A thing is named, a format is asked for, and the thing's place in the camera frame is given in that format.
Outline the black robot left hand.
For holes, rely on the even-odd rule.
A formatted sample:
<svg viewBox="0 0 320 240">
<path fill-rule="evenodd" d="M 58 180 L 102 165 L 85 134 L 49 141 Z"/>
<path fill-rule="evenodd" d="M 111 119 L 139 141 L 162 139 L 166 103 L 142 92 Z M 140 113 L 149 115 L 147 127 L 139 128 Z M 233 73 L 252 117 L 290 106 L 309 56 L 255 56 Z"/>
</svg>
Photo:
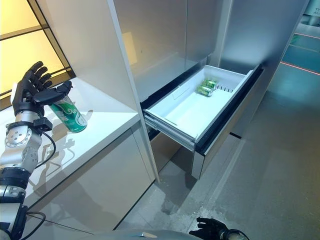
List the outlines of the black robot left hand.
<svg viewBox="0 0 320 240">
<path fill-rule="evenodd" d="M 31 111 L 45 115 L 44 106 L 52 105 L 68 95 L 72 82 L 67 80 L 57 87 L 52 87 L 52 75 L 42 61 L 33 64 L 18 82 L 14 92 L 12 107 L 14 114 Z"/>
</svg>

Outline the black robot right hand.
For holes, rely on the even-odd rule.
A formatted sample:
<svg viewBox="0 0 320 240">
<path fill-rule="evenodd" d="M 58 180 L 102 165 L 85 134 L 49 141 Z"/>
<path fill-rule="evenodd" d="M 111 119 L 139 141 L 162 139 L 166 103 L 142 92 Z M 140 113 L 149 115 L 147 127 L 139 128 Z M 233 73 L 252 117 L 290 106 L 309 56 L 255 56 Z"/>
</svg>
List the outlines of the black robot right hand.
<svg viewBox="0 0 320 240">
<path fill-rule="evenodd" d="M 223 222 L 214 218 L 197 217 L 196 221 L 198 229 L 189 231 L 189 234 L 203 240 L 221 240 L 229 230 Z"/>
</svg>

